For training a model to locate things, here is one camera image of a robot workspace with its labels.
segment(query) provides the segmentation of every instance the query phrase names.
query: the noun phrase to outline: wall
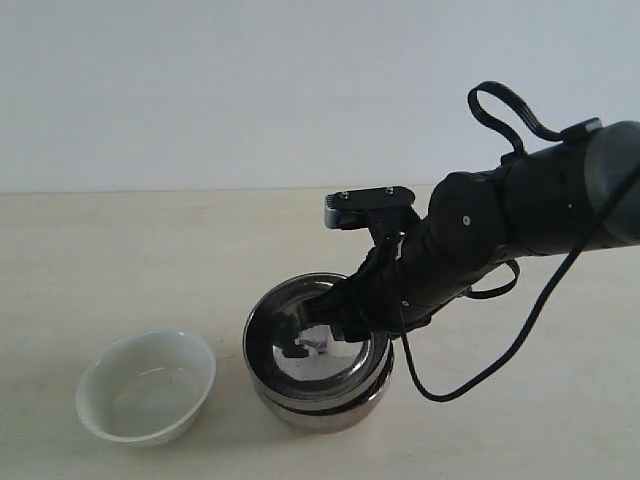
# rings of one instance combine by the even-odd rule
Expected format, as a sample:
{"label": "wall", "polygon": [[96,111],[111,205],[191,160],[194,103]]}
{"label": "wall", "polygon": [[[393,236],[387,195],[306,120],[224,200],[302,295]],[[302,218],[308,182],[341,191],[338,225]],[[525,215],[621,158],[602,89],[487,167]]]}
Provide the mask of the wall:
{"label": "wall", "polygon": [[639,14],[634,0],[0,0],[0,192],[491,168],[508,145],[466,105],[486,79],[553,128],[640,119]]}

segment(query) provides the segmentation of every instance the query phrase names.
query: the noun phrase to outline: beige table surface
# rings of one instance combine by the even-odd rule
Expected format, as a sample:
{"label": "beige table surface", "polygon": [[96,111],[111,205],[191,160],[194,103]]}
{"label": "beige table surface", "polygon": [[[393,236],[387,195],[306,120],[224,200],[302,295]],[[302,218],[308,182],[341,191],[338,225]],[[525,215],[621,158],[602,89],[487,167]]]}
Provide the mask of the beige table surface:
{"label": "beige table surface", "polygon": [[[323,226],[331,191],[0,197],[0,479],[640,478],[640,249],[582,257],[523,351],[453,403],[423,400],[398,355],[387,396],[351,430],[305,437],[272,417],[242,328],[276,283],[364,258],[366,232]],[[501,353],[560,260],[523,261],[509,296],[458,300],[414,332],[425,383],[451,389]],[[80,376],[156,327],[215,347],[201,417],[158,449],[94,438],[75,415]]]}

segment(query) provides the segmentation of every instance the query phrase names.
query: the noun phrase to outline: stacked metal bowls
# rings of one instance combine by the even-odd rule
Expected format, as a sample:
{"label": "stacked metal bowls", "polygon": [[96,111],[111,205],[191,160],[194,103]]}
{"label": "stacked metal bowls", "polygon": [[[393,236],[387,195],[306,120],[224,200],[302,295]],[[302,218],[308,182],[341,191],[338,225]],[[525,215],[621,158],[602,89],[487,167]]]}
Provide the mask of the stacked metal bowls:
{"label": "stacked metal bowls", "polygon": [[287,280],[260,299],[245,326],[244,357],[254,387],[278,418],[296,428],[349,428],[371,413],[389,385],[388,337],[346,343],[334,340],[327,326],[296,329],[298,305],[342,278],[311,273]]}

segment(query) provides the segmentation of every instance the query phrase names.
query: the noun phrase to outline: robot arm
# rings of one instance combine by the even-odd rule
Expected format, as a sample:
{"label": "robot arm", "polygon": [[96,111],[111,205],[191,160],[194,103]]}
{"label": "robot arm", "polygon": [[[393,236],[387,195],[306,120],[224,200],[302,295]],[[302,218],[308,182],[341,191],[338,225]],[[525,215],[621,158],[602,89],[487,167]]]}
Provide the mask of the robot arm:
{"label": "robot arm", "polygon": [[[483,86],[511,101],[534,133],[556,144],[526,153],[510,127],[479,107],[472,94]],[[493,82],[472,91],[469,104],[514,152],[494,170],[448,175],[422,220],[411,207],[413,193],[403,187],[327,197],[327,226],[369,228],[375,245],[357,272],[303,304],[300,328],[328,324],[346,341],[371,332],[400,336],[427,325],[455,298],[506,293],[515,281],[484,297],[471,288],[505,264],[517,278],[519,257],[570,252],[594,222],[583,250],[640,244],[640,186],[633,186],[640,176],[640,123],[603,127],[591,119],[551,132],[519,97]],[[625,180],[630,184],[621,192]],[[626,195],[598,221],[614,193]]]}

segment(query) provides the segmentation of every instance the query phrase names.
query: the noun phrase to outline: white bowl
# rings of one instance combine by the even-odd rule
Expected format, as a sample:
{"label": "white bowl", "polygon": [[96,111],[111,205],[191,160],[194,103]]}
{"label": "white bowl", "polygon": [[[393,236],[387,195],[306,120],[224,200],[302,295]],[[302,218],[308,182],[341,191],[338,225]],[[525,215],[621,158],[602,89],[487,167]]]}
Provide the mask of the white bowl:
{"label": "white bowl", "polygon": [[78,417],[105,440],[160,445],[193,423],[215,374],[213,350],[195,333],[155,330],[121,340],[80,380]]}

